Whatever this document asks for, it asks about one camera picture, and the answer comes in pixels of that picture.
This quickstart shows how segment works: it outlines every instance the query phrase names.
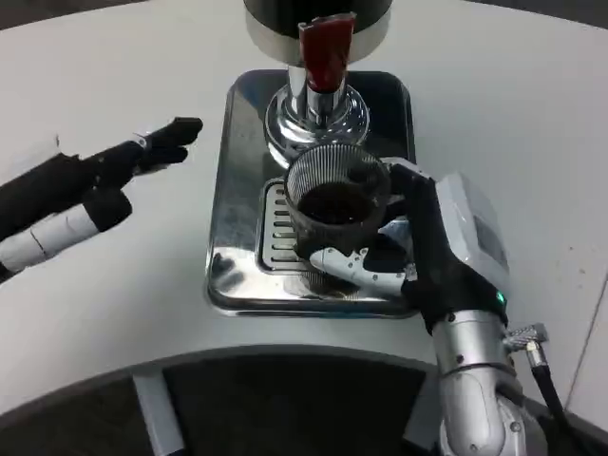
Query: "espresso machine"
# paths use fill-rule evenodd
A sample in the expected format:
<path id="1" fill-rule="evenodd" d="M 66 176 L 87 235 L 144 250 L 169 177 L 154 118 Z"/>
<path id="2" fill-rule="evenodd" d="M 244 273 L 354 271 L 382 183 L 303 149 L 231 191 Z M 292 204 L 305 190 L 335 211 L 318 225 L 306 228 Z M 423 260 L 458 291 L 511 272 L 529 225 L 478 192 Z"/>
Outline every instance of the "espresso machine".
<path id="1" fill-rule="evenodd" d="M 209 243 L 208 292 L 228 314 L 403 317 L 398 299 L 311 271 L 295 254 L 282 177 L 320 143 L 415 162 L 409 93 L 382 71 L 348 71 L 373 52 L 391 0 L 245 0 L 254 43 L 284 70 L 241 75 L 226 104 Z M 407 244 L 408 224 L 383 230 Z"/>

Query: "coffee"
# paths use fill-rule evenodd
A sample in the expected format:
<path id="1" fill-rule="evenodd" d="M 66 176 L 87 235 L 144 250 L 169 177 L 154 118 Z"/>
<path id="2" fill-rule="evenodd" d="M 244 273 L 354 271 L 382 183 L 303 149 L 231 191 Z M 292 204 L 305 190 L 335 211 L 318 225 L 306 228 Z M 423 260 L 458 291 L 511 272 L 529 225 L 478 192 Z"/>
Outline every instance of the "coffee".
<path id="1" fill-rule="evenodd" d="M 328 225 L 360 223 L 367 219 L 375 204 L 358 185 L 329 182 L 306 193 L 297 210 L 309 218 Z"/>

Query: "cable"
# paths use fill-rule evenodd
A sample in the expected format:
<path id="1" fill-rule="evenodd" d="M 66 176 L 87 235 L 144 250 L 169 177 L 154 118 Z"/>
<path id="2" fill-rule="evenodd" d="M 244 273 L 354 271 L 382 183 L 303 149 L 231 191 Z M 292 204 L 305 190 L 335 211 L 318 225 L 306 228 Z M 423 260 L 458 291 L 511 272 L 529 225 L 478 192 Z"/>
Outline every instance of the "cable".
<path id="1" fill-rule="evenodd" d="M 581 456 L 599 456 L 587 443 L 580 437 L 576 429 L 572 427 L 568 418 L 563 410 L 558 392 L 555 389 L 553 379 L 551 378 L 551 370 L 546 364 L 532 367 L 532 375 L 536 380 L 539 390 L 541 391 L 542 398 L 549 409 L 551 415 L 555 419 L 560 430 L 565 433 Z"/>

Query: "stainless steel tray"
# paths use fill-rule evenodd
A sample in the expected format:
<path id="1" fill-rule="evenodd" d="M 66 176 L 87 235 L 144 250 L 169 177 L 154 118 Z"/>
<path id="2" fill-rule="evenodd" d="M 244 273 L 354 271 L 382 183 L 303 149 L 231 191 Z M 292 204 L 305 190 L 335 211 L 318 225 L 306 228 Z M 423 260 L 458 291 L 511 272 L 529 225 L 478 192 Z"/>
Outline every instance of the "stainless steel tray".
<path id="1" fill-rule="evenodd" d="M 289 249 L 295 239 L 287 207 L 276 203 L 284 170 L 268 152 L 263 130 L 266 106 L 286 81 L 285 71 L 250 71 L 228 94 L 205 285 L 213 303 L 229 314 L 411 315 L 402 301 L 309 271 Z M 379 157 L 414 161 L 409 95 L 399 80 L 355 71 L 348 83 L 370 108 L 365 147 Z M 277 198 L 267 204 L 267 195 Z M 265 229 L 269 223 L 273 229 Z"/>

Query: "drip tray grate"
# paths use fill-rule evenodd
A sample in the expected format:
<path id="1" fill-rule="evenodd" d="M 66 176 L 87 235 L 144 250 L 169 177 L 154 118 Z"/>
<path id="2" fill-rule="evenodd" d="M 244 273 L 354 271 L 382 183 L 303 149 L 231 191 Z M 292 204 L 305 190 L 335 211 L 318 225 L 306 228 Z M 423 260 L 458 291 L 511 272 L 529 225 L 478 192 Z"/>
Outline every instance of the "drip tray grate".
<path id="1" fill-rule="evenodd" d="M 260 230 L 260 259 L 271 271 L 307 271 L 295 254 L 295 231 L 287 210 L 283 180 L 271 180 L 264 191 L 264 220 Z"/>

